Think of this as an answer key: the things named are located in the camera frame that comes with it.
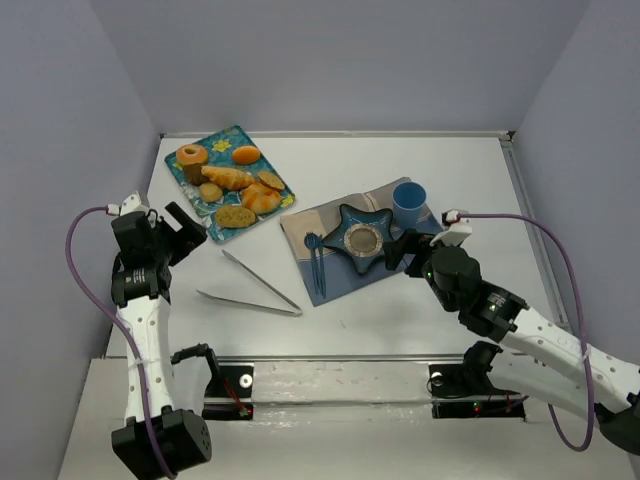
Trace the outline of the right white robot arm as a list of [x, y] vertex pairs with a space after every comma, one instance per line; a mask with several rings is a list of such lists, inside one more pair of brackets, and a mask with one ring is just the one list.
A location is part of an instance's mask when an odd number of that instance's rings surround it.
[[479, 336], [465, 355], [477, 378], [582, 417], [616, 447], [638, 454], [638, 365], [589, 345], [484, 280], [479, 262], [440, 235], [409, 229], [383, 250], [388, 269], [412, 255], [406, 275], [425, 279], [443, 309]]

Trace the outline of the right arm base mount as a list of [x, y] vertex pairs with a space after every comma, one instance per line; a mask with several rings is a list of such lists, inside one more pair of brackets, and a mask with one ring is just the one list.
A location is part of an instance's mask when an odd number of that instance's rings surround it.
[[491, 361], [501, 352], [497, 345], [479, 341], [464, 353], [460, 362], [431, 365], [426, 389], [432, 398], [432, 417], [525, 420], [526, 397], [496, 388], [489, 380]]

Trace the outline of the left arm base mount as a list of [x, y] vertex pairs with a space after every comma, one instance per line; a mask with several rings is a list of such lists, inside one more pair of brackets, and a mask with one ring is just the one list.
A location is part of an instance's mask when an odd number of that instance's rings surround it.
[[171, 355], [178, 392], [205, 420], [250, 421], [254, 415], [254, 365], [221, 363], [208, 344]]

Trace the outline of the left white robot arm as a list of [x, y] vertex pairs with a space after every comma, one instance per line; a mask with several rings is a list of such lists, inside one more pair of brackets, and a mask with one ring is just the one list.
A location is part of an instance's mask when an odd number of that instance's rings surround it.
[[170, 269], [204, 243], [207, 233], [176, 203], [165, 210], [178, 229], [132, 194], [111, 223], [119, 247], [111, 298], [128, 362], [125, 425], [112, 433], [111, 442], [138, 479], [174, 479], [211, 458], [204, 420], [178, 401], [168, 341]]

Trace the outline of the brown-crust bread slice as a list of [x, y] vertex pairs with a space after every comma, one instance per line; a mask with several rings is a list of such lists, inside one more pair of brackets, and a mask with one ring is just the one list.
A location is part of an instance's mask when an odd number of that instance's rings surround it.
[[259, 181], [270, 189], [283, 191], [286, 188], [285, 183], [280, 179], [280, 177], [272, 172], [259, 171], [257, 176]]

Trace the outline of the metal serving tongs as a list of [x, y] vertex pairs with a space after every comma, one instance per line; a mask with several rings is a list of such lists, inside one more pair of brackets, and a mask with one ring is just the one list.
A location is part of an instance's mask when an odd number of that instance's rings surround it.
[[302, 316], [301, 307], [254, 268], [228, 250], [223, 249], [222, 255], [224, 259], [218, 263], [221, 271], [196, 287], [195, 292], [198, 295], [208, 301], [232, 308], [283, 317]]

